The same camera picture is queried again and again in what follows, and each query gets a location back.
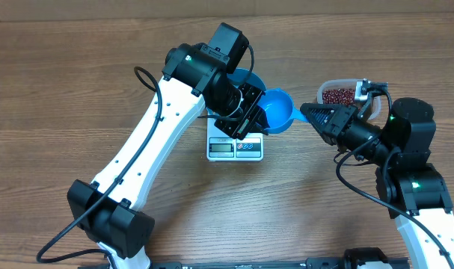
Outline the blue plastic measuring scoop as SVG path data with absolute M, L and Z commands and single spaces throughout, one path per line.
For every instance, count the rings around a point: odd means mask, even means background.
M 258 105 L 265 111 L 269 134 L 286 131 L 294 120 L 308 123 L 306 117 L 294 106 L 292 97 L 281 89 L 267 90 Z

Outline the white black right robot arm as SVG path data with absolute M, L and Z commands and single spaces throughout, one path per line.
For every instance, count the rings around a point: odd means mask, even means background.
M 300 111 L 324 142 L 343 154 L 337 178 L 387 208 L 413 266 L 454 268 L 453 201 L 443 176 L 429 162 L 436 131 L 433 107 L 415 98 L 389 101 L 383 127 L 368 123 L 353 106 L 304 103 Z M 351 157 L 376 165 L 376 196 L 342 175 Z

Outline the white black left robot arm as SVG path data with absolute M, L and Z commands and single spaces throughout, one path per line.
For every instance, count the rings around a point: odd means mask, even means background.
M 114 159 L 91 182 L 67 192 L 77 227 L 104 254 L 108 268 L 148 268 L 154 219 L 143 213 L 153 181 L 183 132 L 207 119 L 211 161 L 259 161 L 267 122 L 263 82 L 239 68 L 247 37 L 221 23 L 208 43 L 169 51 L 152 102 Z

